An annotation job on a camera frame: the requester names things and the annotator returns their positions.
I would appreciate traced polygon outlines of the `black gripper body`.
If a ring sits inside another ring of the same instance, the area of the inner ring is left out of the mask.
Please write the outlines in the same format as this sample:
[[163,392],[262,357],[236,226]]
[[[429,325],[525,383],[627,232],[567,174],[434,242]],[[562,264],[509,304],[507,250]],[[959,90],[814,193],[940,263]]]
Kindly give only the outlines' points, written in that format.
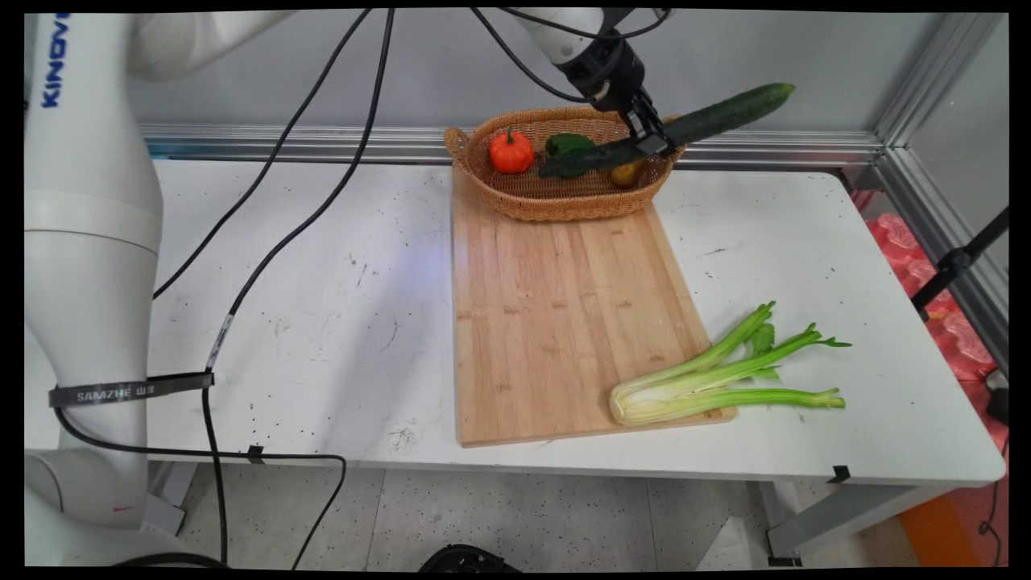
[[592,40],[564,63],[564,76],[599,111],[626,113],[644,99],[644,64],[626,39]]

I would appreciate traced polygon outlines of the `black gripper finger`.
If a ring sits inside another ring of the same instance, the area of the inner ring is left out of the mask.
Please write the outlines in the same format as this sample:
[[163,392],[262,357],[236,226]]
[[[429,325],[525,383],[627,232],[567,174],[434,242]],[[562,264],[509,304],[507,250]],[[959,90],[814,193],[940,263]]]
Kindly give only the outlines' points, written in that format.
[[622,112],[633,146],[645,155],[658,153],[658,114],[652,106],[631,106]]
[[[652,102],[647,92],[640,92],[640,106],[654,107],[654,102]],[[665,125],[660,120],[658,111],[656,111],[656,116],[658,117],[658,155],[672,155],[677,149],[677,146],[675,146],[675,142],[667,136]]]

